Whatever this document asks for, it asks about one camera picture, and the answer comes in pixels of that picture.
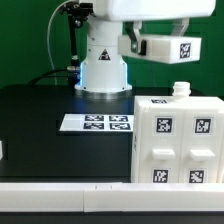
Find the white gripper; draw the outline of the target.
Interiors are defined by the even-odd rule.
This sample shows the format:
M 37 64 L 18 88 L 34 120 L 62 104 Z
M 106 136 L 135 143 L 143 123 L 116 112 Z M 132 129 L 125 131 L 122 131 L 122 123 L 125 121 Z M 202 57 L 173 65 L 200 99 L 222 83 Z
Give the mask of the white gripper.
M 208 17 L 216 0 L 94 0 L 94 14 L 108 21 L 122 21 L 131 41 L 131 52 L 146 55 L 147 41 L 141 38 L 141 21 L 176 19 L 173 36 L 183 36 L 189 18 Z

